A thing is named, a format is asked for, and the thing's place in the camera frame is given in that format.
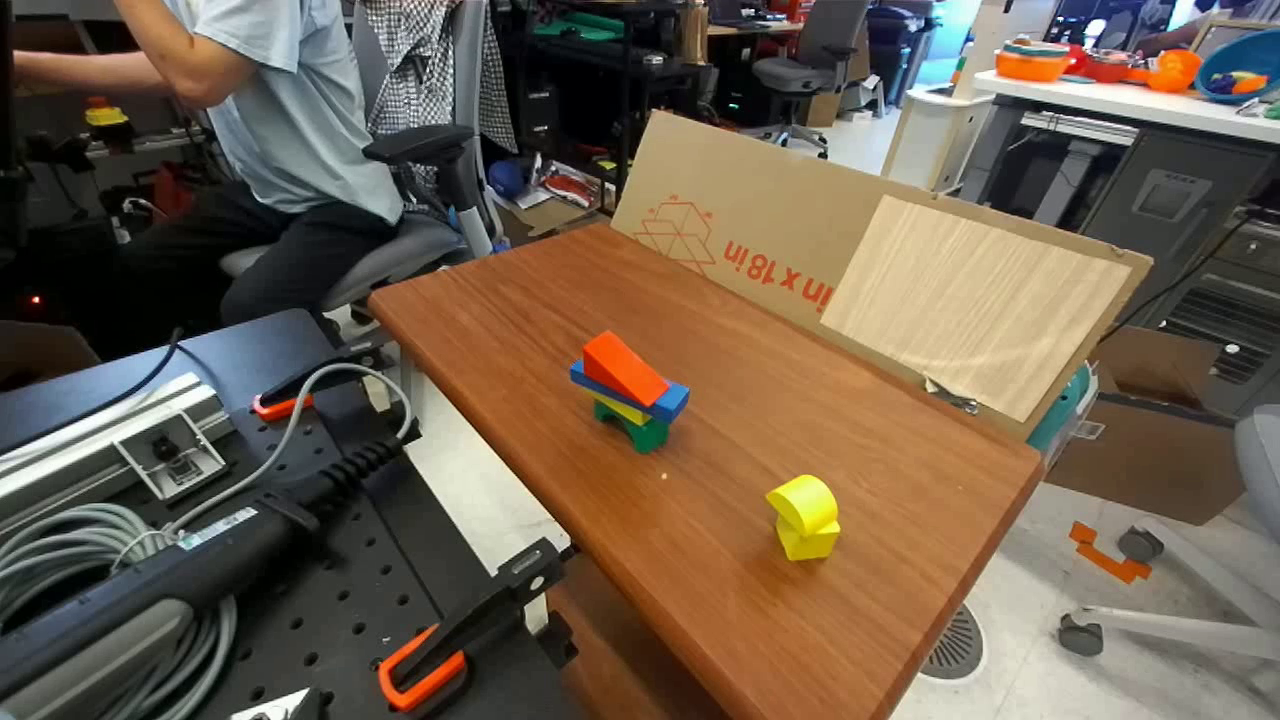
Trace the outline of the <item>orange wooden block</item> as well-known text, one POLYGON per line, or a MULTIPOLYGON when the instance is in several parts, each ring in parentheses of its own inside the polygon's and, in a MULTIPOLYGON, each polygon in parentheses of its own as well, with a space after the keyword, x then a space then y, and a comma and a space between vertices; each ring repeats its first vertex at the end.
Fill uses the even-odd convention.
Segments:
POLYGON ((669 382, 616 333, 601 333, 585 344, 585 373, 645 410, 669 394, 669 382))

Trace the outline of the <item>blue wooden block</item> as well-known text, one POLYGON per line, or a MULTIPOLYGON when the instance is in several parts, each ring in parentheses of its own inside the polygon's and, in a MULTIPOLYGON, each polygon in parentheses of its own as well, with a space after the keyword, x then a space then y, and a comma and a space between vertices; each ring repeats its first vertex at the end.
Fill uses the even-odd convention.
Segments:
POLYGON ((623 400, 623 403, 634 403, 634 410, 639 410, 639 411, 650 411, 650 416, 656 416, 656 419, 663 419, 663 425, 673 425, 673 419, 687 410, 687 395, 691 395, 687 383, 669 382, 669 388, 663 388, 662 400, 639 403, 639 400, 628 400, 628 395, 597 383, 597 382, 585 373, 585 359, 574 359, 574 366, 568 366, 568 375, 574 375, 574 383, 580 383, 580 388, 587 388, 587 394, 603 394, 609 400, 623 400))

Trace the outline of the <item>yellow flat wooden block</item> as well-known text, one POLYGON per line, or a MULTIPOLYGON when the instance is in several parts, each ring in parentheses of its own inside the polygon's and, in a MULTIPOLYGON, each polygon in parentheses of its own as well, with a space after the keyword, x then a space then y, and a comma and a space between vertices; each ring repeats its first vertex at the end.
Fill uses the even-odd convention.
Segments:
POLYGON ((591 395, 603 411, 628 419, 628 425, 650 425, 653 416, 645 410, 634 410, 623 400, 591 395))

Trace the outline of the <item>green wooden block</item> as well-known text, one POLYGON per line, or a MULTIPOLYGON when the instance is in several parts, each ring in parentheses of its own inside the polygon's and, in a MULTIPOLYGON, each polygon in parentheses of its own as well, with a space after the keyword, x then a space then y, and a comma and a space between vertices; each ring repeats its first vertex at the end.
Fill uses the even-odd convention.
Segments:
POLYGON ((622 411, 613 411, 609 403, 591 403, 591 416, 622 428, 639 456, 662 451, 669 444, 663 419, 634 425, 622 411))

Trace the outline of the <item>yellow arch wooden block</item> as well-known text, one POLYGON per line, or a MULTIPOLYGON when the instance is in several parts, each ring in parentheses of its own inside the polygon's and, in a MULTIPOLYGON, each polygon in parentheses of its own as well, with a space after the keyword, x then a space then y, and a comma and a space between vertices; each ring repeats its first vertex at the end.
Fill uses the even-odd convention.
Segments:
POLYGON ((777 539, 791 563, 828 562, 839 539, 839 500, 835 494, 801 472, 770 494, 770 510, 777 518, 777 539))

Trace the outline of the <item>brown cardboard box panel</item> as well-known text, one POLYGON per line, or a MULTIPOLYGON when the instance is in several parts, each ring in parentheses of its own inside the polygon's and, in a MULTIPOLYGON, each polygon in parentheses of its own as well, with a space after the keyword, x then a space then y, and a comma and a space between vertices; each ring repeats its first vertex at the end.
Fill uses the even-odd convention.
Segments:
MULTIPOLYGON (((962 214, 984 207, 973 202, 952 202, 939 194, 839 168, 831 160, 813 160, 763 145, 750 131, 730 131, 687 117, 653 111, 613 224, 623 236, 791 321, 798 327, 831 339, 835 347, 847 347, 924 394, 952 395, 939 383, 908 370, 897 370, 891 359, 821 326, 873 221, 873 207, 885 197, 946 202, 962 214)), ((1049 395, 1037 425, 1049 416, 1058 395, 1097 353, 1101 338, 1066 375, 1066 383, 1049 395)), ((1037 431, 1037 425, 1017 428, 981 410, 975 400, 962 403, 969 403, 981 419, 1022 442, 1037 431)))

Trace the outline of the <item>light wood panel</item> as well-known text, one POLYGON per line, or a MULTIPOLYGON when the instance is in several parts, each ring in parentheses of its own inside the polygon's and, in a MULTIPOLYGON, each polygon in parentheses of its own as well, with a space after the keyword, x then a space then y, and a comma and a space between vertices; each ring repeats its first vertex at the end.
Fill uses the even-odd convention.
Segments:
POLYGON ((1151 261, 990 207, 885 197, 825 327, 1034 428, 1151 261))

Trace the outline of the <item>orange black bar clamp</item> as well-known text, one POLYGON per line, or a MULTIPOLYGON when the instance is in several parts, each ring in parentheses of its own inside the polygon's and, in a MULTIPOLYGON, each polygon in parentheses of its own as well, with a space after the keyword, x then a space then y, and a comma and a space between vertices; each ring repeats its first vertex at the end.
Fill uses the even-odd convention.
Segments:
POLYGON ((378 690, 399 717, 441 709, 468 680, 479 651, 525 627, 525 609, 563 578, 553 539, 510 555, 461 609, 410 635, 378 663, 378 690))

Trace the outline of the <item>person in blue shirt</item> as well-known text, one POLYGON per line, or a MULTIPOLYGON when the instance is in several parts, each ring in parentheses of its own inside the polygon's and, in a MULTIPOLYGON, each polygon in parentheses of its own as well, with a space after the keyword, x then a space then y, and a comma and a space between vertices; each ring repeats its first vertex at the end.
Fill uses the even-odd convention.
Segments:
POLYGON ((404 221, 369 158, 345 0, 112 0, 134 52, 15 48, 15 81, 63 94, 169 94, 206 111, 232 168, 179 221, 112 253, 80 327, 104 356, 255 315, 319 312, 404 221))

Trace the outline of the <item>orange bowl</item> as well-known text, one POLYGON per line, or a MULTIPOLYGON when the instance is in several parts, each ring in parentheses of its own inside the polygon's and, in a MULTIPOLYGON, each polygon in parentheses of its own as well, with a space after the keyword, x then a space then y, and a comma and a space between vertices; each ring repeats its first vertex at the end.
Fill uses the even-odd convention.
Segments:
POLYGON ((1003 81, 1041 81, 1041 84, 1053 84, 1067 72, 1071 64, 1071 52, 1066 45, 1017 45, 1008 40, 999 52, 998 52, 998 72, 1003 81))

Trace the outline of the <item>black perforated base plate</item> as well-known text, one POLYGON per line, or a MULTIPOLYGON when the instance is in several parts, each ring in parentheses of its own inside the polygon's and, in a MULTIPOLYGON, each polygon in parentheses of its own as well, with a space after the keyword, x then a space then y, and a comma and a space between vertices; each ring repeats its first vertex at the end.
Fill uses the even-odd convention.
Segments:
POLYGON ((176 500, 5 500, 5 720, 574 720, 555 627, 489 644, 441 709, 385 706, 378 663, 497 567, 410 463, 413 411, 363 400, 369 366, 289 425, 254 416, 255 394, 326 366, 359 359, 279 312, 5 400, 5 451, 184 373, 232 416, 229 470, 176 500))

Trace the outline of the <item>silver aluminium rail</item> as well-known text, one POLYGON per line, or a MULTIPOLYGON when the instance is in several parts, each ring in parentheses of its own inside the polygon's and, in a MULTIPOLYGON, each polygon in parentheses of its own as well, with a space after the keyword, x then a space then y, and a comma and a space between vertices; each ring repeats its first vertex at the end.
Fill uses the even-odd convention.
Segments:
POLYGON ((155 500, 176 500, 229 470, 219 451, 229 431, 219 394, 184 373, 5 451, 0 500, 32 504, 104 483, 144 483, 155 500))

